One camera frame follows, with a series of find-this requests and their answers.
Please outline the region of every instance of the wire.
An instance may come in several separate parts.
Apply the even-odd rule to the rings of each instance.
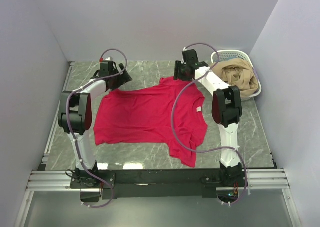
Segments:
[[[119,72],[119,73],[116,73],[116,74],[113,74],[113,75],[110,75],[110,76],[106,76],[106,77],[101,77],[101,78],[96,78],[96,79],[93,79],[92,81],[88,82],[87,84],[85,84],[84,86],[81,86],[80,88],[76,89],[76,90],[73,90],[67,100],[66,100],[66,121],[67,121],[67,124],[68,124],[68,128],[70,130],[70,133],[73,137],[73,141],[74,141],[74,145],[75,145],[75,149],[76,149],[76,154],[77,154],[77,157],[80,161],[80,164],[82,166],[82,168],[85,170],[85,172],[87,172],[88,175],[90,175],[91,177],[97,179],[98,181],[101,181],[103,184],[107,185],[110,189],[111,189],[111,197],[110,199],[108,200],[108,202],[102,204],[102,205],[89,205],[87,203],[83,203],[85,206],[89,207],[89,208],[102,208],[102,207],[105,207],[107,205],[109,205],[111,203],[111,201],[114,199],[115,197],[115,191],[112,187],[112,185],[110,183],[108,183],[107,181],[105,181],[104,179],[96,176],[95,174],[91,173],[87,166],[85,165],[85,163],[83,162],[83,159],[82,159],[82,156],[81,156],[81,153],[80,153],[80,148],[79,148],[79,143],[78,143],[78,139],[75,135],[75,132],[74,130],[72,129],[72,126],[71,126],[71,121],[70,121],[70,112],[69,112],[69,106],[70,106],[70,100],[72,98],[72,96],[74,96],[75,94],[83,91],[84,89],[88,88],[89,86],[91,86],[93,83],[97,82],[97,81],[100,81],[100,80],[106,80],[106,79],[109,79],[109,78],[112,78],[112,77],[116,77],[116,76],[119,76],[121,75],[123,72],[125,72],[127,66],[128,66],[128,59],[126,57],[126,55],[121,51],[121,50],[118,50],[116,48],[110,48],[110,49],[107,49],[105,52],[103,52],[101,58],[103,58],[103,56],[109,52],[109,51],[117,51],[119,52],[120,54],[123,55],[124,59],[125,59],[125,66],[124,68]]]
[[[216,53],[216,55],[217,55],[217,61],[216,61],[216,63],[214,63],[214,64],[210,67],[210,69],[209,69],[209,70],[212,70],[212,69],[218,64],[218,62],[220,61],[220,56],[219,56],[218,51],[217,51],[214,47],[212,47],[210,44],[207,44],[207,43],[193,43],[193,44],[188,45],[187,47],[185,47],[185,49],[188,49],[188,48],[190,48],[190,47],[192,47],[192,46],[196,46],[196,45],[208,46],[208,47],[210,47],[211,49],[213,49],[213,51]],[[191,152],[194,152],[194,153],[208,153],[208,152],[218,151],[218,150],[233,150],[233,151],[235,151],[235,152],[237,153],[237,155],[239,156],[239,159],[240,159],[240,161],[241,161],[241,163],[242,163],[242,165],[243,165],[243,168],[244,168],[244,178],[245,178],[245,181],[244,181],[244,190],[243,190],[243,192],[241,193],[241,195],[239,196],[239,198],[238,198],[236,201],[234,201],[233,203],[231,203],[231,204],[235,204],[235,203],[237,203],[237,202],[244,196],[244,194],[245,194],[245,192],[246,192],[246,189],[247,189],[247,185],[248,185],[247,167],[246,167],[245,161],[244,161],[244,159],[242,158],[242,156],[241,156],[241,154],[239,153],[239,151],[236,150],[235,148],[229,147],[229,146],[217,147],[217,148],[212,148],[212,149],[207,149],[207,150],[195,150],[195,149],[191,149],[191,148],[185,146],[185,145],[181,142],[181,140],[179,139],[179,137],[178,137],[178,135],[177,135],[177,133],[176,133],[176,130],[175,130],[175,121],[174,121],[175,118],[174,118],[174,116],[175,116],[175,109],[176,109],[176,107],[177,107],[177,103],[178,103],[179,98],[181,97],[181,95],[183,94],[183,92],[184,92],[189,86],[195,84],[195,83],[198,82],[199,80],[202,80],[202,79],[205,78],[208,74],[209,74],[209,71],[207,71],[203,76],[201,76],[201,77],[193,80],[192,82],[188,83],[188,84],[180,91],[180,93],[177,95],[177,97],[176,97],[176,99],[175,99],[175,101],[174,101],[173,107],[172,107],[172,111],[171,111],[171,129],[172,129],[173,135],[174,135],[175,139],[178,141],[178,143],[179,143],[183,148],[185,148],[185,149],[188,150],[188,151],[191,151]]]

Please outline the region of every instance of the gray wall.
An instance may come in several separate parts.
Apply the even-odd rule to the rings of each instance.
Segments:
[[[195,42],[249,53],[278,0],[35,1],[66,58],[93,61],[106,48],[130,60],[179,60]]]
[[[34,0],[0,0],[0,222],[13,226],[45,150],[67,60]]]
[[[306,227],[320,226],[319,30],[319,0],[279,0],[250,54],[270,148]]]

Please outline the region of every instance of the beige cloth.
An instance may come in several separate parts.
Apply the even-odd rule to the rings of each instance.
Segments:
[[[212,71],[229,85],[238,86],[241,98],[251,96],[259,88],[250,63],[241,58],[219,62]]]

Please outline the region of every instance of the purple cable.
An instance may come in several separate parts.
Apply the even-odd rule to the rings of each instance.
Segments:
[[[124,59],[125,59],[125,66],[123,68],[122,71],[120,71],[119,73],[116,73],[114,75],[110,75],[110,76],[106,76],[106,77],[102,77],[102,78],[96,78],[94,79],[93,81],[90,81],[89,83],[85,84],[84,86],[81,86],[80,88],[72,91],[70,93],[70,95],[68,96],[67,100],[66,100],[66,121],[67,121],[67,124],[68,124],[68,128],[70,130],[70,133],[71,135],[73,136],[73,141],[74,141],[74,145],[75,145],[75,149],[76,149],[76,153],[77,153],[77,157],[78,159],[80,160],[80,163],[81,163],[81,166],[83,167],[83,169],[85,170],[85,172],[88,173],[88,175],[92,176],[93,178],[101,181],[102,183],[106,184],[110,189],[111,189],[111,198],[109,199],[108,202],[102,204],[102,205],[89,205],[87,203],[84,203],[85,206],[89,207],[89,208],[102,208],[102,207],[105,207],[107,206],[108,204],[111,203],[111,201],[114,199],[115,197],[115,192],[114,192],[114,188],[112,187],[112,185],[110,183],[108,183],[107,181],[103,180],[102,178],[94,175],[93,173],[91,173],[87,166],[85,165],[85,163],[83,162],[83,159],[82,159],[82,156],[81,156],[81,153],[80,153],[80,148],[79,148],[79,144],[78,144],[78,139],[76,138],[76,135],[75,135],[75,132],[74,130],[72,129],[72,126],[71,126],[71,122],[70,122],[70,112],[69,112],[69,106],[70,106],[70,100],[72,98],[73,95],[75,95],[76,93],[78,92],[81,92],[83,91],[84,89],[88,88],[89,86],[91,86],[93,83],[97,82],[97,81],[100,81],[100,80],[106,80],[106,79],[109,79],[109,78],[112,78],[112,77],[116,77],[116,76],[119,76],[121,75],[127,68],[128,66],[128,60],[127,60],[127,57],[126,55],[118,50],[118,49],[115,49],[115,48],[110,48],[110,49],[107,49],[105,52],[103,52],[101,58],[104,57],[104,55],[109,52],[109,51],[117,51],[119,52],[120,54],[123,55]]]
[[[216,53],[217,55],[217,62],[214,63],[210,70],[212,70],[217,64],[218,62],[220,61],[220,56],[219,56],[219,53],[218,51],[212,47],[211,45],[207,44],[207,43],[193,43],[189,46],[186,47],[186,49],[190,48],[191,46],[196,46],[196,45],[203,45],[203,46],[208,46],[210,47],[211,49],[214,50],[214,52]],[[237,155],[239,156],[239,159],[243,165],[243,168],[244,168],[244,177],[245,177],[245,181],[244,181],[244,189],[243,189],[243,192],[241,193],[241,195],[238,197],[238,199],[236,201],[234,201],[233,203],[230,203],[231,205],[237,203],[242,197],[243,195],[245,194],[246,192],[246,189],[247,189],[247,185],[248,185],[248,177],[247,177],[247,167],[246,167],[246,164],[245,164],[245,161],[244,159],[242,158],[241,154],[238,152],[238,150],[236,150],[235,148],[233,147],[228,147],[228,146],[223,146],[223,147],[217,147],[217,148],[212,148],[212,149],[208,149],[208,150],[195,150],[195,149],[191,149],[191,148],[188,148],[187,146],[185,146],[181,140],[179,139],[177,133],[176,133],[176,130],[175,130],[175,122],[174,122],[174,114],[175,114],[175,109],[177,107],[177,103],[178,103],[178,100],[179,98],[181,97],[181,95],[183,94],[183,92],[191,85],[195,84],[196,82],[198,82],[199,80],[202,80],[203,78],[205,78],[207,75],[209,74],[209,72],[207,71],[203,76],[201,76],[200,78],[197,78],[195,80],[193,80],[192,82],[188,83],[181,91],[180,93],[177,95],[175,101],[174,101],[174,104],[173,104],[173,107],[172,107],[172,111],[171,111],[171,128],[172,128],[172,132],[173,132],[173,135],[175,137],[175,139],[178,141],[178,143],[183,147],[185,148],[186,150],[188,151],[191,151],[191,152],[194,152],[194,153],[208,153],[208,152],[212,152],[212,151],[218,151],[218,150],[234,150]]]

